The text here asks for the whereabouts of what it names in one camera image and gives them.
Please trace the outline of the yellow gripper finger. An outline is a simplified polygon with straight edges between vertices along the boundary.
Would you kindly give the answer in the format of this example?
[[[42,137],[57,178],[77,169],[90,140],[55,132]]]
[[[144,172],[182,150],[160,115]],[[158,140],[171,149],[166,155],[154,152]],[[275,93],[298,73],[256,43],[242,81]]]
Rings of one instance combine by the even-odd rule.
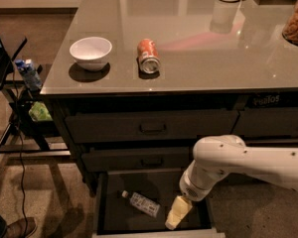
[[[173,201],[165,226],[170,230],[174,230],[188,215],[192,208],[193,204],[190,200],[182,195],[178,195]]]

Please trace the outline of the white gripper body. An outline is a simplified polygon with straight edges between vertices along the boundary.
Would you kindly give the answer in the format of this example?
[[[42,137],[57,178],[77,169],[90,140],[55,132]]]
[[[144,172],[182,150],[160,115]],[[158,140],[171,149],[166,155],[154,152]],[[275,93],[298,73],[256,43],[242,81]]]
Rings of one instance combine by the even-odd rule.
[[[190,201],[203,200],[223,175],[203,169],[192,161],[180,178],[179,187],[182,195]]]

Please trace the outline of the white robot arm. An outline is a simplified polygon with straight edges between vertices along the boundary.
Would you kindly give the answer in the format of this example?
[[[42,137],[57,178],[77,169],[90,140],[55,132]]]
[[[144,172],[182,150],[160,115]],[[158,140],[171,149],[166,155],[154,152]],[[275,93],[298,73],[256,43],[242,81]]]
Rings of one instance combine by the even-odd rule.
[[[181,195],[173,201],[165,225],[174,230],[213,187],[230,174],[242,174],[298,192],[298,148],[248,147],[236,135],[209,136],[193,148],[183,172]]]

